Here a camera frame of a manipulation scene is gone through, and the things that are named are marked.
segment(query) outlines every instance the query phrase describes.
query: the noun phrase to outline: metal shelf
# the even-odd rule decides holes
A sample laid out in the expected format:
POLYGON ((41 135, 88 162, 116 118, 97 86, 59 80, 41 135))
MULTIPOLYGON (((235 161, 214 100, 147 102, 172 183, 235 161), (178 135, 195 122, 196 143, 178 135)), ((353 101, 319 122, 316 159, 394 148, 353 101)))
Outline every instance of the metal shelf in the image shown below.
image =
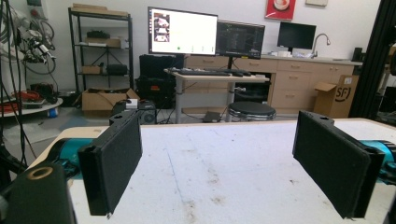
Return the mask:
MULTIPOLYGON (((109 62, 109 56, 112 56, 118 63, 121 63, 119 59, 117 59, 116 55, 113 54, 113 50, 126 50, 129 53, 129 60, 128 60, 128 70, 129 74, 126 76, 129 76, 129 86, 131 89, 134 89, 134 59, 133 59, 133 46, 132 46, 132 18, 130 14, 126 15, 110 15, 110 14, 104 14, 104 13, 96 13, 96 12, 86 12, 86 11, 80 11, 80 10, 85 10, 85 9, 76 9, 73 7, 70 7, 68 9, 69 13, 69 23, 70 23, 70 34, 71 34, 71 41, 72 41, 72 50, 73 50, 73 65, 74 65, 74 73, 75 73, 75 80, 76 80, 76 91, 77 93, 81 92, 79 82, 78 82, 78 77, 82 76, 82 82, 83 82, 83 87, 82 90, 85 91, 87 90, 87 82, 85 76, 108 76, 108 77, 121 77, 121 76, 111 76, 107 74, 82 74, 78 70, 80 69, 80 66, 83 65, 90 65, 89 63, 85 62, 84 58, 84 51, 89 50, 89 49, 104 49, 105 51, 100 54, 100 56, 94 61, 96 63, 100 58, 106 56, 106 61, 107 64, 109 62), (115 47, 108 47, 108 46, 89 46, 80 44, 83 43, 82 39, 82 31, 81 31, 81 18, 94 18, 94 19, 100 19, 100 20, 112 20, 112 21, 125 21, 125 28, 127 28, 128 31, 128 47, 127 48, 115 48, 115 47)), ((108 86, 110 87, 110 78, 107 81, 108 86)))

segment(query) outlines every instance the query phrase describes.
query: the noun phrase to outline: monitor screen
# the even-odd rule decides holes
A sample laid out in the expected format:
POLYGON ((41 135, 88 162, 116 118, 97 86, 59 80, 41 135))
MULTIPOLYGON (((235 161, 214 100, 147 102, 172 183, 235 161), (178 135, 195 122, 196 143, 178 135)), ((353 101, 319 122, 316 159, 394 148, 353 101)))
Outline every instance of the monitor screen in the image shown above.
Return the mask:
POLYGON ((312 49, 317 26, 292 22, 280 23, 277 46, 293 49, 312 49))
POLYGON ((148 8, 148 53, 215 55, 218 16, 148 8))
POLYGON ((216 54, 220 56, 260 59, 264 25, 218 21, 216 54))

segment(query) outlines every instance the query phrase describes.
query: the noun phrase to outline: floor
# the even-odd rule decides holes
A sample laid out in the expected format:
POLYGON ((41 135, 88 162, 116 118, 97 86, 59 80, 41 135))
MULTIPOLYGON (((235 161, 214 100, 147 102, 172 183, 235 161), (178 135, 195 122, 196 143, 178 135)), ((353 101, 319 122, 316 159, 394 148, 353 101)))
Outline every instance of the floor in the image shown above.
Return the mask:
MULTIPOLYGON (((25 140, 25 157, 31 164, 35 157, 48 147, 55 137, 63 130, 72 127, 107 126, 108 119, 86 118, 79 108, 58 107, 56 118, 49 118, 47 112, 39 112, 25 115, 23 129, 29 141, 25 140)), ((205 114, 182 114, 182 123, 202 123, 205 114)), ((297 115, 277 115, 276 120, 297 119, 297 115)), ((175 111, 173 109, 159 110, 157 114, 157 125, 175 123, 175 111)), ((14 117, 4 118, 4 141, 6 150, 18 160, 22 155, 22 144, 20 136, 20 125, 14 117)))

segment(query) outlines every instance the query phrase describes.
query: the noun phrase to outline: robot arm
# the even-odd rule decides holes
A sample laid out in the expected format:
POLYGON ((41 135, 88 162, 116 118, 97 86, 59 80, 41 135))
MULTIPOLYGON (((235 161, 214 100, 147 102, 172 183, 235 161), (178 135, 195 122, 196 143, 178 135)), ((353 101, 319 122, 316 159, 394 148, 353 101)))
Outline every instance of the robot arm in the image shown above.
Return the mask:
POLYGON ((55 60, 49 51, 49 48, 55 49, 51 43, 52 36, 45 34, 41 21, 30 21, 23 13, 14 8, 11 8, 10 13, 7 13, 7 7, 3 7, 2 12, 0 53, 3 56, 15 61, 18 54, 18 59, 23 59, 28 63, 47 63, 47 56, 55 60))

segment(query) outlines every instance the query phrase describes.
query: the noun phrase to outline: desk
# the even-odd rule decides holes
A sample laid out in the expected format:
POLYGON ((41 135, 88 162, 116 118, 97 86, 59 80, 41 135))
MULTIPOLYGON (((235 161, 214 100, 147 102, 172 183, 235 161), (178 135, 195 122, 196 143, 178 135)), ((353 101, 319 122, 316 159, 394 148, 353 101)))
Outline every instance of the desk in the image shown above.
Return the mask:
MULTIPOLYGON (((173 72, 176 78, 176 123, 180 123, 181 109, 183 107, 219 106, 233 102, 235 82, 267 82, 268 77, 211 77, 211 76, 183 76, 173 72), (228 92, 184 92, 183 81, 192 82, 228 82, 228 92)), ((226 121, 231 116, 227 112, 226 121)))
MULTIPOLYGON (((396 141, 395 128, 366 119, 335 126, 359 140, 396 141)), ((57 139, 105 128, 72 128, 57 139)), ((382 223, 395 187, 376 184, 366 218, 341 219, 292 157, 295 130, 296 121, 142 126, 143 157, 110 220, 91 217, 83 181, 72 183, 78 223, 382 223)))

